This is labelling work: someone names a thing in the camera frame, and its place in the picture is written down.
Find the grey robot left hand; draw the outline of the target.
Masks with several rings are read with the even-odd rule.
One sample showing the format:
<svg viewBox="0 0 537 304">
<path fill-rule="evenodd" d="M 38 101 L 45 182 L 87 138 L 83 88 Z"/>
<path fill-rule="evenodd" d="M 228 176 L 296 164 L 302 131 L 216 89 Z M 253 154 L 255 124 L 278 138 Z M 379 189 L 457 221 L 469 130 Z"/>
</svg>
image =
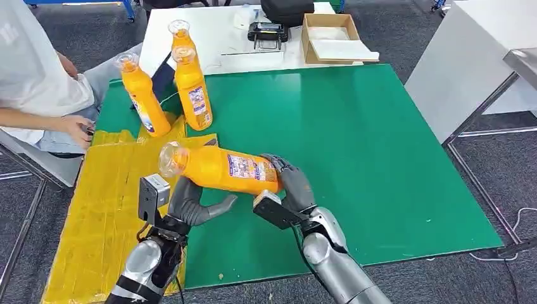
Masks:
<svg viewBox="0 0 537 304">
<path fill-rule="evenodd" d="M 237 200 L 235 194 L 229 194 L 220 203 L 202 206 L 202 194 L 201 186 L 181 176 L 175 185 L 167 214 L 190 227 L 199 226 L 228 212 Z"/>
</svg>

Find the person's right hand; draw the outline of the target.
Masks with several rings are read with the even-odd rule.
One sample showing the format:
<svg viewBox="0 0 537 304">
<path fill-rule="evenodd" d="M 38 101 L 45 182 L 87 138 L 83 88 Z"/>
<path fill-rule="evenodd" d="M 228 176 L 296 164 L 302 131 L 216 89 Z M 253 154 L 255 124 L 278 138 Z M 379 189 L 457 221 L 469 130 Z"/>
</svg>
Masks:
<svg viewBox="0 0 537 304">
<path fill-rule="evenodd" d="M 94 127 L 94 121 L 80 115 L 67 115 L 56 119 L 57 131 L 67 133 L 84 149 L 91 145 Z"/>
</svg>

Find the person's left hand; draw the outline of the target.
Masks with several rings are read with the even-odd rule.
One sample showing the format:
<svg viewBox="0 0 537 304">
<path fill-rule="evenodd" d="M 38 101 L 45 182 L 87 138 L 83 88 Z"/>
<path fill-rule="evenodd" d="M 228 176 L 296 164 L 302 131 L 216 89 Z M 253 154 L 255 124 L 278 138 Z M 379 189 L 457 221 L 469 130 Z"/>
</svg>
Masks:
<svg viewBox="0 0 537 304">
<path fill-rule="evenodd" d="M 69 74 L 69 76 L 71 76 L 73 79 L 77 80 L 79 74 L 77 67 L 64 54 L 61 54 L 59 51 L 56 51 L 56 54 L 65 72 Z"/>
</svg>

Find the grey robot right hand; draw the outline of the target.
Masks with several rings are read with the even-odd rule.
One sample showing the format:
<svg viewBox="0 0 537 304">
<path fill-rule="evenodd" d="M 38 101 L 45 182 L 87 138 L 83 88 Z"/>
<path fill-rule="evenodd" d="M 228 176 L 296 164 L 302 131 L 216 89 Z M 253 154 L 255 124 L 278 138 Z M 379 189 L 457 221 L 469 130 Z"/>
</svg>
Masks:
<svg viewBox="0 0 537 304">
<path fill-rule="evenodd" d="M 317 206 L 310 182 L 301 169 L 277 155 L 262 154 L 261 157 L 276 169 L 286 193 L 282 201 L 284 207 L 294 212 L 308 213 Z"/>
</svg>

